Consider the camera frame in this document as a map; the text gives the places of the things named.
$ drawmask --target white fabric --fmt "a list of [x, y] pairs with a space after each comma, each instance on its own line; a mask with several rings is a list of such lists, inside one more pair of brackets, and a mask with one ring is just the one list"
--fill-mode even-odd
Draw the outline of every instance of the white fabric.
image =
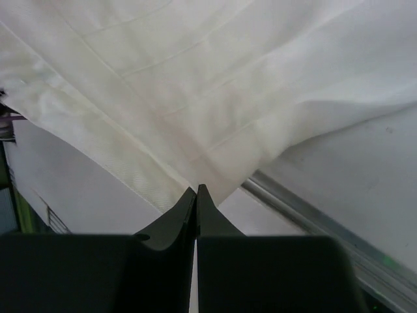
[[0, 0], [6, 104], [162, 211], [417, 99], [417, 2]]

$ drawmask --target vent grille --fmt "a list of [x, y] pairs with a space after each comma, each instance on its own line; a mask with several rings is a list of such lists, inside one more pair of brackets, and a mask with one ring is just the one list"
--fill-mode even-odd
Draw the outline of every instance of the vent grille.
[[48, 224], [55, 233], [71, 233], [58, 215], [48, 207]]

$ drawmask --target white wall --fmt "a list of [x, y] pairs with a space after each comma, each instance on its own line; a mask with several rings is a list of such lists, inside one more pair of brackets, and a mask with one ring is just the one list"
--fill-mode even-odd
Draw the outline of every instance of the white wall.
[[263, 172], [417, 272], [417, 108], [308, 140]]
[[[17, 144], [6, 145], [8, 163], [19, 191], [45, 221], [49, 205], [75, 233], [134, 233], [161, 215], [54, 135], [28, 121], [17, 121], [14, 128]], [[241, 189], [220, 210], [247, 234], [300, 233]]]

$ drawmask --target black plastic part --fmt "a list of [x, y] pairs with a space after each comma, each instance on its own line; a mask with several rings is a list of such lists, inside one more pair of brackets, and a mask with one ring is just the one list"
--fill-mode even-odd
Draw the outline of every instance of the black plastic part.
[[199, 185], [197, 194], [197, 236], [244, 236], [217, 210], [206, 185]]
[[187, 312], [194, 200], [134, 236], [0, 237], [0, 312]]
[[197, 194], [199, 312], [366, 312], [348, 257], [328, 237], [245, 237]]
[[374, 298], [368, 292], [363, 291], [364, 298], [366, 302], [366, 307], [369, 312], [372, 313], [394, 313], [393, 310], [389, 309], [384, 303], [380, 302], [378, 299]]
[[20, 224], [20, 218], [19, 218], [19, 213], [18, 213], [18, 205], [16, 203], [16, 195], [14, 193], [14, 187], [13, 187], [12, 178], [11, 178], [11, 175], [10, 175], [10, 168], [7, 164], [5, 145], [4, 145], [3, 142], [0, 142], [0, 160], [2, 160], [4, 162], [7, 184], [8, 184], [7, 187], [8, 187], [8, 192], [10, 194], [10, 200], [12, 201], [14, 218], [15, 218], [16, 225], [17, 225], [17, 231], [21, 231], [22, 230], [22, 225]]
[[0, 312], [187, 312], [194, 241], [200, 313], [365, 312], [327, 237], [245, 237], [205, 185], [132, 236], [0, 237]]

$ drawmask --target white surface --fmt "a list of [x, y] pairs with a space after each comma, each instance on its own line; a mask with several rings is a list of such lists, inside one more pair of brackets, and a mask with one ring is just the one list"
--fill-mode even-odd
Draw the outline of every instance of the white surface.
[[417, 272], [417, 108], [291, 148], [263, 171]]
[[[161, 213], [66, 142], [28, 121], [14, 123], [6, 144], [18, 190], [47, 221], [46, 203], [74, 233], [134, 233]], [[247, 234], [299, 233], [243, 190], [219, 209]]]
[[199, 183], [220, 203], [288, 146], [416, 100], [416, 11], [407, 0], [0, 0], [0, 86], [7, 105], [160, 210]]

